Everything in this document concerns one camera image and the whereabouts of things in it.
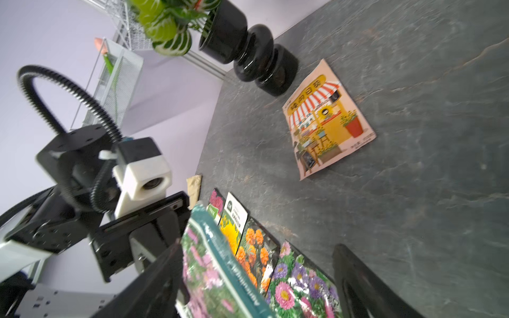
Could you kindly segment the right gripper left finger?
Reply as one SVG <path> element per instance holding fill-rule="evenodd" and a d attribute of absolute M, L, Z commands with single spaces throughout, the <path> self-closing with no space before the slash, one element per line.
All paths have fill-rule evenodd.
<path fill-rule="evenodd" d="M 177 304 L 189 303 L 184 283 L 184 251 L 180 240 L 161 245 L 149 265 L 130 285 L 93 317 L 178 317 Z"/>

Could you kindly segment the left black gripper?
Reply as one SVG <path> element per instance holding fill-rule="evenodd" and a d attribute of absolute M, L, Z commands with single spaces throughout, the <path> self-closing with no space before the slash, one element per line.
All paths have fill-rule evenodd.
<path fill-rule="evenodd" d="M 89 234 L 103 280 L 111 282 L 113 275 L 132 264 L 142 274 L 182 236 L 190 218 L 189 203 L 188 194 L 178 192 Z"/>

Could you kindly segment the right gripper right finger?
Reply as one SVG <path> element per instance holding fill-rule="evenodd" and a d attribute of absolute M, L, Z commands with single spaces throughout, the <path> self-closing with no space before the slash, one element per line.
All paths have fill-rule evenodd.
<path fill-rule="evenodd" d="M 334 281 L 344 317 L 421 317 L 347 246 L 335 245 Z"/>

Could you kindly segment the purple flower seed packet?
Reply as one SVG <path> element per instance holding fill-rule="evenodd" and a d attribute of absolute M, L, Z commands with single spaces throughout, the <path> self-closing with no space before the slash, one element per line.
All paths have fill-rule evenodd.
<path fill-rule="evenodd" d="M 198 202 L 181 238 L 180 317 L 276 317 L 237 262 L 224 235 Z"/>

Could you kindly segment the pink zinnia seed packet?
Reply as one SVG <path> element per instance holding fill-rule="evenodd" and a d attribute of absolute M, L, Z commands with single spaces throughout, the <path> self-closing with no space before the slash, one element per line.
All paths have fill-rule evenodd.
<path fill-rule="evenodd" d="M 334 280 L 288 241 L 265 300 L 277 317 L 343 317 Z"/>

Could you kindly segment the green seed packet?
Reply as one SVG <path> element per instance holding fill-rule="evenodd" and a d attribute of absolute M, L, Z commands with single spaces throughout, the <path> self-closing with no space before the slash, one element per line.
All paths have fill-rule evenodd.
<path fill-rule="evenodd" d="M 217 188 L 214 188 L 211 196 L 209 197 L 209 204 L 206 210 L 213 217 L 216 225 L 218 225 L 221 220 L 224 206 L 225 197 L 221 194 L 221 192 Z"/>

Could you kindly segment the yellow marigold seed packet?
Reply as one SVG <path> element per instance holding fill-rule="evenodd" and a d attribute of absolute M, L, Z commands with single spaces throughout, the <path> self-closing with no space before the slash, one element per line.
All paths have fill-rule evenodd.
<path fill-rule="evenodd" d="M 244 208 L 241 202 L 229 192 L 223 213 L 219 222 L 220 231 L 223 233 L 232 254 L 237 254 L 239 245 L 241 244 L 241 237 L 244 232 L 245 225 L 249 212 Z"/>

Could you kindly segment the orange marigold seed packet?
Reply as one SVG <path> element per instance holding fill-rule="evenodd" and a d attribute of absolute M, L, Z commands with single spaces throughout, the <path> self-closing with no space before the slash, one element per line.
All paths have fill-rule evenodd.
<path fill-rule="evenodd" d="M 278 241 L 256 219 L 248 217 L 235 258 L 263 296 L 269 291 L 279 254 Z"/>

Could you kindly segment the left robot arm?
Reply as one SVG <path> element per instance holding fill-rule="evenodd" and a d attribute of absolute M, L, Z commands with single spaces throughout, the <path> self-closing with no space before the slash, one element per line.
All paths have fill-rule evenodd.
<path fill-rule="evenodd" d="M 15 205 L 1 216 L 1 316 L 176 317 L 188 205 L 178 192 L 107 224 L 72 208 L 56 188 Z M 106 282 L 130 266 L 138 277 L 112 295 L 52 289 L 23 273 L 84 239 Z"/>

